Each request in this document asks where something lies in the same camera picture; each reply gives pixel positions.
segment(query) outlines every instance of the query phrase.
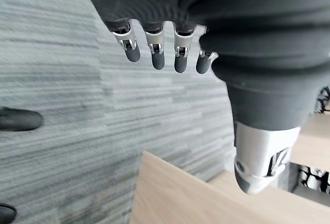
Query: silver metal joint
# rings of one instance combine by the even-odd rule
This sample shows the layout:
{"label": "silver metal joint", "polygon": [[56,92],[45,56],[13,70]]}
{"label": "silver metal joint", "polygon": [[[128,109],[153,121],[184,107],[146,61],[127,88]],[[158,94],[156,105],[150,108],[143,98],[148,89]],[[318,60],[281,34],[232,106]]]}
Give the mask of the silver metal joint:
{"label": "silver metal joint", "polygon": [[176,57],[179,57],[180,55],[184,55],[185,58],[188,57],[192,38],[193,33],[187,36],[182,36],[179,35],[174,28],[174,50]]}
{"label": "silver metal joint", "polygon": [[133,31],[132,24],[129,23],[129,31],[126,33],[112,32],[117,42],[124,48],[124,50],[135,50],[137,41]]}
{"label": "silver metal joint", "polygon": [[200,49],[200,56],[201,58],[204,58],[206,56],[208,56],[209,59],[214,59],[217,57],[217,54],[214,52],[209,52],[209,51],[205,51],[203,49]]}
{"label": "silver metal joint", "polygon": [[164,29],[158,33],[150,33],[145,31],[145,37],[151,54],[164,52]]}
{"label": "silver metal joint", "polygon": [[289,130],[260,130],[236,123],[235,176],[247,194],[264,190],[290,161],[300,127]]}

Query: robotic hand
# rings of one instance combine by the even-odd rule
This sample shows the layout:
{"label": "robotic hand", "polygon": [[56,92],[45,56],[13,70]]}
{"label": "robotic hand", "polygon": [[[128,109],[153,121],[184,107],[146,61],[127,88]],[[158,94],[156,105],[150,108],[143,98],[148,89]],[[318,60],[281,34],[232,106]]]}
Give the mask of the robotic hand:
{"label": "robotic hand", "polygon": [[196,24],[196,69],[212,63],[232,105],[235,174],[248,194],[263,190],[285,168],[290,151],[330,79],[330,0],[92,0],[128,59],[140,58],[130,19],[145,31],[154,68],[164,66],[163,22],[175,29],[175,70],[187,65]]}

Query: black shoe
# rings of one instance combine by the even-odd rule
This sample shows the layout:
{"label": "black shoe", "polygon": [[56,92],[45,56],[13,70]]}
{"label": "black shoe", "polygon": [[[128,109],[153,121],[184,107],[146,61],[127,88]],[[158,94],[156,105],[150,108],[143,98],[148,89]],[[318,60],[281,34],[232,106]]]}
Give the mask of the black shoe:
{"label": "black shoe", "polygon": [[10,224],[15,220],[17,211],[15,207],[0,203],[0,224]]}
{"label": "black shoe", "polygon": [[42,125],[42,116],[33,111],[0,109],[0,131],[27,131]]}

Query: striped carpet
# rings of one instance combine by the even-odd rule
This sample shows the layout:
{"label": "striped carpet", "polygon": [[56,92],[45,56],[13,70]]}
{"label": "striped carpet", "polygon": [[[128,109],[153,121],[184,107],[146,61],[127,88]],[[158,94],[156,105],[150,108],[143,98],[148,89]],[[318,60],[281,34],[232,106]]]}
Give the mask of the striped carpet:
{"label": "striped carpet", "polygon": [[[224,83],[131,63],[89,0],[0,0],[0,105],[36,110],[44,126],[0,133],[0,202],[19,224],[128,223],[143,150],[209,180],[231,162],[232,117]],[[202,34],[199,27],[197,35]]]}

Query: black rubber fingertip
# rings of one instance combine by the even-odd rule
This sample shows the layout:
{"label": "black rubber fingertip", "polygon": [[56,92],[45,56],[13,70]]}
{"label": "black rubber fingertip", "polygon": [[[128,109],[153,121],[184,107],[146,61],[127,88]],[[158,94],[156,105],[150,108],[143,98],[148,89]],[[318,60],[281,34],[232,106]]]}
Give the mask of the black rubber fingertip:
{"label": "black rubber fingertip", "polygon": [[10,108],[0,110],[0,131],[34,130],[42,124],[42,115],[37,112]]}
{"label": "black rubber fingertip", "polygon": [[161,70],[162,68],[164,68],[164,66],[165,66],[164,53],[162,53],[162,54],[155,53],[155,54],[151,55],[151,58],[152,58],[153,66],[155,69]]}
{"label": "black rubber fingertip", "polygon": [[183,57],[183,55],[175,57],[174,68],[178,73],[183,73],[187,68],[187,58]]}
{"label": "black rubber fingertip", "polygon": [[204,74],[208,71],[210,64],[211,64],[210,57],[205,56],[204,58],[202,58],[201,55],[199,55],[196,64],[196,71],[200,74]]}
{"label": "black rubber fingertip", "polygon": [[12,223],[17,215],[15,207],[0,203],[0,224],[10,224]]}
{"label": "black rubber fingertip", "polygon": [[138,45],[136,45],[135,50],[126,50],[125,53],[131,62],[137,62],[140,60],[140,49]]}

